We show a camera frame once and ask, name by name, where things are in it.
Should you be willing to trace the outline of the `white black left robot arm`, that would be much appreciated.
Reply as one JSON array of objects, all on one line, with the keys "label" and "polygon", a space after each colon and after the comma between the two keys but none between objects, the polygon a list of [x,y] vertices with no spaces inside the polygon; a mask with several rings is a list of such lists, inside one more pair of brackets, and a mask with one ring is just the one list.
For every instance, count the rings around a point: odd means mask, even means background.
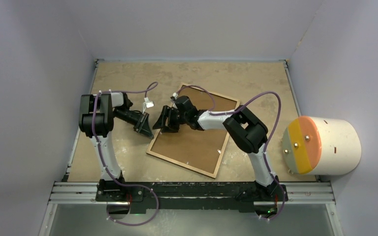
[{"label": "white black left robot arm", "polygon": [[149,114],[132,110],[132,106],[133,103],[124,92],[100,92],[81,96],[79,128],[91,140],[100,166],[97,197],[111,197],[114,201],[121,201],[133,193],[144,192],[145,186],[125,182],[112,141],[112,131],[117,118],[131,124],[136,133],[153,139]]}]

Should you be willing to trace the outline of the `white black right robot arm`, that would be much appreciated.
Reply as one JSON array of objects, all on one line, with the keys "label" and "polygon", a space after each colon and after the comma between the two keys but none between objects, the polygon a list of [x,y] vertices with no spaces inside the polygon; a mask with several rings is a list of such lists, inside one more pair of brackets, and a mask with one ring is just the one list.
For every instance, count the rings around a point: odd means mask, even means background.
[{"label": "white black right robot arm", "polygon": [[174,97],[173,106],[163,106],[153,129],[162,133],[177,133],[180,126],[193,130],[225,130],[236,146],[245,152],[252,164],[257,195],[268,200],[276,193],[278,180],[266,158],[267,126],[246,106],[236,110],[213,112],[199,110],[188,96]]}]

